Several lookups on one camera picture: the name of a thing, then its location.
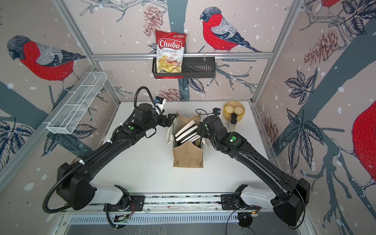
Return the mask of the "cream paged book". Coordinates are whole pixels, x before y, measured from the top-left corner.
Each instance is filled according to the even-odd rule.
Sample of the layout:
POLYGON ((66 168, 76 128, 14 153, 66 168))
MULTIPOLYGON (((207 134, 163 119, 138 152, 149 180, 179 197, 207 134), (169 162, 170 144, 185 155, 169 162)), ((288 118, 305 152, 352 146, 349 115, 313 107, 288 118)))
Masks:
POLYGON ((195 126, 196 122, 194 120, 191 120, 190 122, 188 122, 184 127, 182 127, 176 134, 175 134, 175 137, 179 137, 180 135, 182 135, 185 131, 187 131, 188 129, 192 128, 193 126, 195 126))

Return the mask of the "burlap canvas bag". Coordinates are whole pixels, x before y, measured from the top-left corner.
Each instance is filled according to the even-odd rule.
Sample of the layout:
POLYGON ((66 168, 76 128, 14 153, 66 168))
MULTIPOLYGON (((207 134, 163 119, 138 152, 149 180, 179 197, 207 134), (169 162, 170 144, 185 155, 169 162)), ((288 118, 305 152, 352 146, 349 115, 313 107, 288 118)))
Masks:
POLYGON ((207 146, 206 140, 200 138, 196 141, 195 145, 191 142, 182 144, 182 142, 176 142, 175 134, 184 127, 188 122, 194 120, 196 126, 199 125, 201 117, 195 115, 191 118, 186 118, 180 114, 177 114, 171 127, 167 130, 166 141, 168 144, 172 144, 173 153, 173 166, 183 168, 203 168, 203 148, 207 146))

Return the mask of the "navy blue book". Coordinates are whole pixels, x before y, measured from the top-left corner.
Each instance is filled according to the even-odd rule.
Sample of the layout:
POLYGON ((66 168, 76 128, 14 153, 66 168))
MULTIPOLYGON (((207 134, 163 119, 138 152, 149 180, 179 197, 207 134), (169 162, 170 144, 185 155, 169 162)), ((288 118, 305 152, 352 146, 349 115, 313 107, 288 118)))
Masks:
POLYGON ((183 132, 176 138, 176 142, 182 142, 186 138, 191 138, 191 135, 195 135, 197 133, 197 129, 198 129, 198 126, 196 125, 191 127, 190 129, 187 129, 185 132, 183 132))

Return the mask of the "navy book yellow label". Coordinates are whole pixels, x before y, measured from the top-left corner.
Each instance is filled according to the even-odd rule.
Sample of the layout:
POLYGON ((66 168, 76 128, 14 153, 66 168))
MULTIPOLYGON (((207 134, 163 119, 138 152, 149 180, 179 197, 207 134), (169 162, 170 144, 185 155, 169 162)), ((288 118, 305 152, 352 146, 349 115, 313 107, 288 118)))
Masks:
POLYGON ((199 135, 192 135, 191 137, 188 137, 184 141, 182 141, 182 144, 191 142, 195 145, 196 141, 199 140, 201 137, 199 135))

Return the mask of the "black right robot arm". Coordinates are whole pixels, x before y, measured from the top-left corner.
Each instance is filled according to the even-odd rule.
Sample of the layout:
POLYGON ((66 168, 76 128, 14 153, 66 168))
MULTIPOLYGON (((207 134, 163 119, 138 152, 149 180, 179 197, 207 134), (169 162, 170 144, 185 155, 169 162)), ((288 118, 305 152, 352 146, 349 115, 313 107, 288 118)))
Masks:
POLYGON ((304 221, 309 203, 310 183, 285 173, 260 153, 238 132, 229 132, 219 117, 212 115, 199 123, 198 135, 210 140, 219 152, 242 163, 258 176, 268 190, 240 185, 233 194, 234 205, 239 209, 254 206, 272 210, 291 229, 304 221))

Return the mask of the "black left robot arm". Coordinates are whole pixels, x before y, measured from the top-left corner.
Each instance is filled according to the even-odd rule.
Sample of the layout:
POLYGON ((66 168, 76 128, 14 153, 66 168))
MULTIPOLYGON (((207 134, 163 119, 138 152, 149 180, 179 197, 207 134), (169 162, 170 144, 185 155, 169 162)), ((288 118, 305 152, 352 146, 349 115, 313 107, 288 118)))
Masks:
POLYGON ((113 205, 126 210, 131 199, 129 192, 119 186, 91 184, 95 176, 119 154, 147 137, 147 131, 157 126, 171 127, 176 114, 164 115, 158 106, 142 103, 133 109, 130 117, 118 126, 111 138, 100 148, 74 164, 64 163, 58 168, 57 182, 50 190, 56 192, 66 205, 48 209, 48 199, 43 202, 45 212, 59 212, 68 208, 80 210, 88 205, 113 205))

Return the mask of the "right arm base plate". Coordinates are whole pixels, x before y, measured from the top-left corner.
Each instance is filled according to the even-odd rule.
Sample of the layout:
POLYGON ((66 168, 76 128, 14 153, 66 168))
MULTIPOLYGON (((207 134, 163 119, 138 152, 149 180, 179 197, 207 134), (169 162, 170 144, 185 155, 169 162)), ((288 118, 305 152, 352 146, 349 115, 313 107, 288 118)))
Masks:
POLYGON ((260 210, 261 207, 245 204, 239 197, 233 194, 221 194, 220 205, 224 211, 237 210, 260 210))

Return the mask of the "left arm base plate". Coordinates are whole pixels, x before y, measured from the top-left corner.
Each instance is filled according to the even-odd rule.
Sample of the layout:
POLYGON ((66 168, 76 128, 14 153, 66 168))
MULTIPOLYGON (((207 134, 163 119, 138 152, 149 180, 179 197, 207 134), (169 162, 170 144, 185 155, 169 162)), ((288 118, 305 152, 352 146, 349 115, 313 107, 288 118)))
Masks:
POLYGON ((141 212, 144 207, 146 197, 144 195, 131 195, 127 199, 121 199, 115 205, 105 205, 104 212, 141 212))

